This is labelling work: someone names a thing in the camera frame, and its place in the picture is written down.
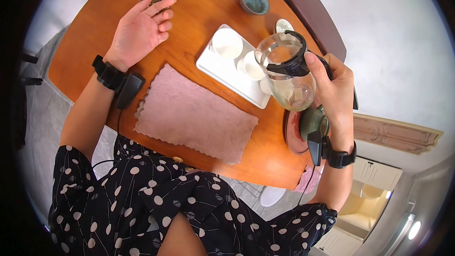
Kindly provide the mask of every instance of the hand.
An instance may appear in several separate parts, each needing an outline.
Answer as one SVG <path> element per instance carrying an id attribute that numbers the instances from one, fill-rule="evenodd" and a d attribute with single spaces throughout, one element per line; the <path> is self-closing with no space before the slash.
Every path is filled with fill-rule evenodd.
<path id="1" fill-rule="evenodd" d="M 166 41 L 169 37 L 167 31 L 172 28 L 172 23 L 167 20 L 171 19 L 174 13 L 172 10 L 166 10 L 156 14 L 172 6 L 176 1 L 162 0 L 148 7 L 151 0 L 142 0 L 131 8 L 120 19 L 111 48 L 103 61 L 126 72 L 157 45 Z"/>
<path id="2" fill-rule="evenodd" d="M 316 80 L 316 93 L 324 107 L 330 122 L 332 134 L 330 141 L 335 151 L 350 154 L 354 148 L 354 74 L 333 54 L 326 54 L 324 59 L 333 72 L 330 81 L 322 62 L 315 54 L 305 52 L 308 69 Z"/>

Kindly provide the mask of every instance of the white plate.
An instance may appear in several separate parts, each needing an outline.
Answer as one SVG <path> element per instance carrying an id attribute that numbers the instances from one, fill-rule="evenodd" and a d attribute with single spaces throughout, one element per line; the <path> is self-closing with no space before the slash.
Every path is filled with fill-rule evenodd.
<path id="1" fill-rule="evenodd" d="M 221 28 L 232 29 L 226 24 L 221 25 L 218 30 Z M 259 87 L 259 81 L 254 81 L 250 77 L 237 71 L 237 62 L 248 52 L 255 50 L 255 48 L 242 37 L 242 54 L 236 59 L 223 59 L 209 49 L 211 41 L 212 40 L 210 39 L 210 42 L 208 42 L 207 46 L 204 48 L 201 56 L 197 59 L 197 68 L 239 94 L 251 104 L 260 109 L 264 109 L 270 99 L 270 94 L 262 92 Z"/>

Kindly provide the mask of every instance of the person's left hand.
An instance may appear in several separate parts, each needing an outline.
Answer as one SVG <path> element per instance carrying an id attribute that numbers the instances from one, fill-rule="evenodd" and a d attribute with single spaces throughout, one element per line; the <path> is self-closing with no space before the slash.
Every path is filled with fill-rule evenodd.
<path id="1" fill-rule="evenodd" d="M 103 61 L 109 62 L 122 72 L 143 59 L 157 45 L 166 41 L 172 23 L 167 21 L 174 15 L 172 6 L 177 0 L 162 0 L 148 7 L 151 0 L 142 0 L 120 19 L 111 48 Z"/>

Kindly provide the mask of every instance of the decorative wall molding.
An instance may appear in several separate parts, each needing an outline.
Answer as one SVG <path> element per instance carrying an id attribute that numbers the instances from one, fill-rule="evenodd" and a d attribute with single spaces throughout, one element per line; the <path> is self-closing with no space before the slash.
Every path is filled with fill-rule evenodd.
<path id="1" fill-rule="evenodd" d="M 354 113 L 354 139 L 415 155 L 437 145 L 444 132 L 412 123 Z"/>

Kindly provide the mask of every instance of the person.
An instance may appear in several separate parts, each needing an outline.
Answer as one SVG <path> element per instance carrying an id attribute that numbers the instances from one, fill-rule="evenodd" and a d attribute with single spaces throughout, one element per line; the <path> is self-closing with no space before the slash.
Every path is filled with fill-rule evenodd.
<path id="1" fill-rule="evenodd" d="M 103 61 L 122 72 L 166 41 L 176 0 L 136 4 L 119 21 Z M 305 53 L 331 123 L 336 151 L 354 148 L 352 71 L 331 54 L 330 81 L 320 60 Z M 326 166 L 315 197 L 265 221 L 218 175 L 187 172 L 187 165 L 118 135 L 116 162 L 96 180 L 91 158 L 114 91 L 96 73 L 74 103 L 56 154 L 52 205 L 53 241 L 69 255 L 307 255 L 334 225 L 352 185 L 352 165 Z"/>

